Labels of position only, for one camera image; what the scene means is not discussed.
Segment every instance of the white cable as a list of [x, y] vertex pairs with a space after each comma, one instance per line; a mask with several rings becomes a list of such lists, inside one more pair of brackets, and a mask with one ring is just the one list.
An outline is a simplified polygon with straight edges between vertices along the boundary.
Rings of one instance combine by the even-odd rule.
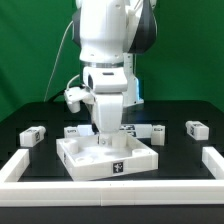
[[73, 77], [73, 78], [68, 82], [67, 87], [66, 87], [66, 90], [69, 90], [69, 87], [70, 87], [71, 83], [72, 83], [74, 80], [76, 80], [77, 78], [79, 78], [79, 75], [76, 75], [75, 77]]
[[136, 3], [135, 7], [134, 7], [134, 12], [136, 12], [138, 10], [138, 7], [143, 3], [142, 0], [138, 0], [138, 2]]
[[134, 75], [136, 76], [137, 55], [134, 55]]
[[64, 32], [64, 35], [62, 37], [61, 44], [60, 44], [60, 47], [58, 49], [58, 54], [57, 54], [57, 57], [56, 57], [56, 60], [55, 60], [55, 63], [54, 63], [54, 68], [53, 68], [53, 71], [51, 73], [51, 77], [50, 77], [49, 82], [48, 82], [47, 90], [46, 90], [45, 97], [44, 97], [44, 102], [46, 102], [46, 99], [47, 99], [47, 94], [48, 94], [48, 91], [49, 91], [49, 88], [50, 88], [50, 85], [51, 85], [52, 78], [54, 77], [54, 73], [55, 73], [55, 70], [56, 70], [56, 67], [57, 67], [57, 64], [58, 64], [58, 59], [59, 59], [59, 56], [61, 54], [61, 50], [62, 50], [62, 46], [64, 44], [65, 37], [66, 37], [66, 35], [68, 33], [68, 30], [69, 30], [69, 28], [71, 27], [72, 24], [73, 24], [73, 21], [71, 21], [69, 23], [69, 25], [67, 26], [67, 28]]

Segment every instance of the white block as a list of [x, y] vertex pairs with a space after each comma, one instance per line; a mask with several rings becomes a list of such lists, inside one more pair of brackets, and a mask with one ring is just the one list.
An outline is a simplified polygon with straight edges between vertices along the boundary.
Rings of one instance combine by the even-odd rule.
[[78, 125], [77, 129], [78, 129], [80, 136], [94, 135], [91, 125]]
[[102, 183], [0, 183], [1, 206], [100, 206]]
[[120, 130], [126, 131], [128, 134], [138, 139], [151, 138], [152, 125], [151, 124], [122, 124]]
[[26, 131], [20, 133], [20, 146], [33, 147], [44, 139], [46, 129], [43, 126], [30, 127]]
[[224, 158], [215, 148], [203, 147], [202, 161], [216, 179], [224, 179]]
[[125, 182], [106, 182], [101, 189], [101, 206], [134, 205], [135, 189]]
[[156, 180], [135, 183], [135, 205], [224, 202], [223, 180]]
[[29, 165], [29, 150], [19, 149], [0, 171], [1, 182], [16, 182]]
[[152, 126], [151, 145], [164, 145], [165, 143], [165, 126]]
[[66, 127], [64, 128], [64, 137], [65, 138], [73, 138], [73, 137], [78, 137], [80, 136], [79, 131], [77, 127]]
[[199, 121], [186, 122], [187, 133], [195, 140], [208, 140], [209, 128]]

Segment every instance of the small white block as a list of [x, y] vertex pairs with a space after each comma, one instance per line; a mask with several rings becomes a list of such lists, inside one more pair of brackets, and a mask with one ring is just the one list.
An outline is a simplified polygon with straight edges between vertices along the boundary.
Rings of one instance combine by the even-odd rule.
[[203, 147], [202, 161], [216, 179], [224, 179], [224, 158], [213, 147]]
[[195, 140], [208, 140], [209, 128], [199, 121], [186, 122], [187, 133]]
[[19, 149], [0, 171], [0, 183], [16, 182], [29, 165], [29, 150]]
[[94, 135], [94, 132], [92, 131], [92, 125], [78, 125], [77, 129], [80, 136]]
[[127, 135], [125, 132], [118, 132], [112, 138], [112, 146], [114, 148], [124, 148], [127, 145]]
[[152, 125], [151, 124], [136, 124], [136, 138], [151, 138]]
[[66, 145], [66, 148], [70, 154], [78, 153], [78, 142], [75, 139], [72, 138], [65, 138], [64, 144]]
[[43, 126], [30, 127], [26, 131], [20, 133], [20, 146], [33, 147], [44, 139], [46, 129]]
[[77, 127], [66, 127], [64, 128], [64, 136], [65, 138], [73, 138], [73, 137], [79, 137], [79, 131]]
[[151, 145], [164, 145], [165, 143], [165, 126], [152, 126]]

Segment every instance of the white foam block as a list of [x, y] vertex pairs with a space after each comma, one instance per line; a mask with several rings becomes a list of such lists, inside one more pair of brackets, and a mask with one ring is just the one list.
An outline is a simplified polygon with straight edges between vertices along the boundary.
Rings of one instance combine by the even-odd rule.
[[0, 184], [0, 206], [100, 206], [102, 183], [17, 182]]
[[105, 183], [101, 188], [101, 205], [134, 205], [135, 189], [124, 182], [114, 181]]
[[224, 158], [214, 147], [203, 147], [202, 161], [216, 179], [224, 179]]
[[26, 131], [20, 133], [20, 146], [33, 147], [44, 139], [46, 129], [43, 126], [30, 127]]
[[152, 126], [151, 145], [165, 144], [165, 126], [154, 125]]
[[0, 182], [16, 182], [29, 165], [29, 150], [19, 149], [0, 171]]
[[199, 121], [187, 121], [187, 134], [195, 140], [208, 140], [209, 128]]
[[78, 128], [77, 127], [66, 127], [64, 128], [64, 137], [65, 138], [73, 138], [80, 136]]

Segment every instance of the white base platform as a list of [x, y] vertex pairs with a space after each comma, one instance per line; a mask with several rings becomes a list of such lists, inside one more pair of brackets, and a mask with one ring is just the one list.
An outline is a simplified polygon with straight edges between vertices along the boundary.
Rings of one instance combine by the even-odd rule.
[[158, 169], [158, 154], [126, 132], [58, 139], [57, 153], [74, 181]]
[[0, 206], [224, 204], [224, 158], [213, 147], [203, 148], [202, 158], [219, 180], [17, 183], [29, 164], [28, 150], [20, 149], [0, 171]]

